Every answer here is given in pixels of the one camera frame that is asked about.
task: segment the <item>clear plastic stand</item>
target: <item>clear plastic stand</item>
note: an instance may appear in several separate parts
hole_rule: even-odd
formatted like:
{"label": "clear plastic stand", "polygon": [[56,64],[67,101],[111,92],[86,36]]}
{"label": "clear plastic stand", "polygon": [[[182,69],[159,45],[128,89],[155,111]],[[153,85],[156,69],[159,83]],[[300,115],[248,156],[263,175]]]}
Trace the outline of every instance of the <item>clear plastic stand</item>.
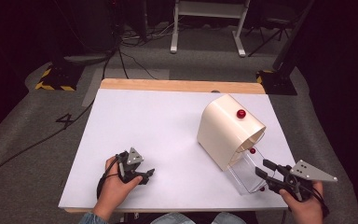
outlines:
{"label": "clear plastic stand", "polygon": [[264,157],[256,147],[239,153],[236,160],[227,166],[227,176],[236,187],[240,195],[254,193],[266,185],[266,181],[255,174],[255,167],[274,176],[275,172],[263,166]]}

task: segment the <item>denim sleeve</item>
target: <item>denim sleeve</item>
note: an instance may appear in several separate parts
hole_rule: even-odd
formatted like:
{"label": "denim sleeve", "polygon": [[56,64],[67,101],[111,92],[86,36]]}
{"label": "denim sleeve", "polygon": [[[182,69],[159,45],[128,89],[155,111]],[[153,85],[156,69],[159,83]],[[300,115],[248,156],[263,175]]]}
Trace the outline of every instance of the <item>denim sleeve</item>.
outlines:
{"label": "denim sleeve", "polygon": [[101,217],[96,216],[95,214],[88,212],[86,213],[79,224],[108,224]]}

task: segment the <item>white metal stand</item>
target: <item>white metal stand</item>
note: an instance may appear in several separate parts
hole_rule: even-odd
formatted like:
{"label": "white metal stand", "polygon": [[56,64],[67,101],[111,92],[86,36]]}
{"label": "white metal stand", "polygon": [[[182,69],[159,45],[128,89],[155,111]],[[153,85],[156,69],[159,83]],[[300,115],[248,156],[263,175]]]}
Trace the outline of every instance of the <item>white metal stand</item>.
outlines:
{"label": "white metal stand", "polygon": [[176,0],[174,26],[171,42],[171,53],[176,53],[178,45],[178,22],[179,15],[187,16],[203,16],[203,17],[220,17],[240,19],[237,31],[233,31],[235,44],[237,45],[238,53],[241,57],[245,56],[240,34],[245,21],[246,13],[248,11],[250,0],[245,1],[243,5],[221,4],[221,3],[205,3],[205,2],[187,2]]}

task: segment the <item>person's left hand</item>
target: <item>person's left hand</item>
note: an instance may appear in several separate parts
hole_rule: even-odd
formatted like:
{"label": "person's left hand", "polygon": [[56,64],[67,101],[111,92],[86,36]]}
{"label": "person's left hand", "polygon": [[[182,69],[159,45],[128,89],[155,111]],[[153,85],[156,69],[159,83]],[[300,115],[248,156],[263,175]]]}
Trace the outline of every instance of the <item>person's left hand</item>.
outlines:
{"label": "person's left hand", "polygon": [[[106,161],[105,170],[109,167],[110,163],[115,157]],[[127,195],[142,181],[142,177],[136,176],[127,184],[124,184],[117,175],[118,165],[117,162],[112,166],[107,174],[107,177],[103,183],[103,189],[98,202],[95,204],[92,213],[101,217],[106,222],[109,220],[113,211],[124,202]]]}

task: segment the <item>silver gripper plate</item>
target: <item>silver gripper plate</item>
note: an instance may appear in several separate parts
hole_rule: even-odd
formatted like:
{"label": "silver gripper plate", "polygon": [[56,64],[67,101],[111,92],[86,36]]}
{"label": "silver gripper plate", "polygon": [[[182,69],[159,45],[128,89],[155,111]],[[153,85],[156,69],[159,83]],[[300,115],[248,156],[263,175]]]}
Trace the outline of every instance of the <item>silver gripper plate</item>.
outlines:
{"label": "silver gripper plate", "polygon": [[308,180],[321,180],[321,181],[331,181],[337,182],[338,179],[330,174],[327,174],[318,168],[304,162],[299,161],[290,171],[292,175],[302,177]]}
{"label": "silver gripper plate", "polygon": [[129,153],[129,158],[127,159],[127,164],[135,164],[143,160],[144,158],[132,147]]}

